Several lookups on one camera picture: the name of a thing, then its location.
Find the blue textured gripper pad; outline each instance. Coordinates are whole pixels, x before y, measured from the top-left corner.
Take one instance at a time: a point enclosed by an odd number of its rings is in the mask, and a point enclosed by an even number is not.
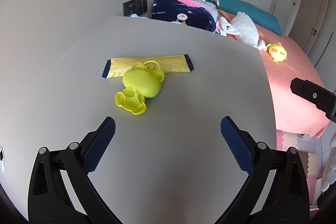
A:
[[[85,175],[96,170],[101,157],[104,155],[105,150],[114,136],[115,131],[116,123],[112,118],[110,118],[83,154],[82,169]]]
[[[226,117],[222,119],[220,129],[240,169],[252,175],[254,170],[253,154],[239,132]]]

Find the yellow snack package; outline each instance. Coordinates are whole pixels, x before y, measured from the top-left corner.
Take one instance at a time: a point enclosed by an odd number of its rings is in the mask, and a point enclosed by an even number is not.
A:
[[[145,63],[154,60],[159,63],[164,73],[190,72],[194,66],[188,54],[154,56],[149,58],[117,57],[107,60],[103,78],[121,77],[136,63]]]

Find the white table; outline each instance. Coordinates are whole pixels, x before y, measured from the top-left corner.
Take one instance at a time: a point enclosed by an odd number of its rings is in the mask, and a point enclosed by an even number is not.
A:
[[[166,74],[142,115],[115,105],[124,87],[121,78],[101,77],[108,59],[174,54],[189,54],[194,71]],[[275,148],[272,97],[257,49],[183,25],[115,17],[64,52],[23,102],[4,147],[1,183],[10,182],[8,194],[26,216],[38,149],[65,149],[111,116],[116,134],[89,177],[117,217],[125,224],[212,224],[247,177],[221,135],[226,115]]]

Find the yellow plastic toy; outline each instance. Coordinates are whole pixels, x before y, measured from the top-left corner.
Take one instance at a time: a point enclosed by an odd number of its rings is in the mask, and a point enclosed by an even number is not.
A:
[[[147,67],[149,63],[157,65],[157,69]],[[116,93],[115,103],[134,115],[144,113],[147,110],[145,97],[155,97],[161,90],[164,78],[165,74],[156,61],[149,60],[134,64],[123,76],[123,84],[126,88]]]
[[[284,61],[287,58],[287,52],[280,42],[268,44],[266,50],[268,50],[269,55],[271,55],[276,63]]]

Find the navy blue blanket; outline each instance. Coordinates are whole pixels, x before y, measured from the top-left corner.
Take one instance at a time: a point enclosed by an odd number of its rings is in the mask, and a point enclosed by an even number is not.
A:
[[[183,25],[213,32],[216,22],[204,8],[188,6],[177,0],[154,0],[152,19],[177,21]]]

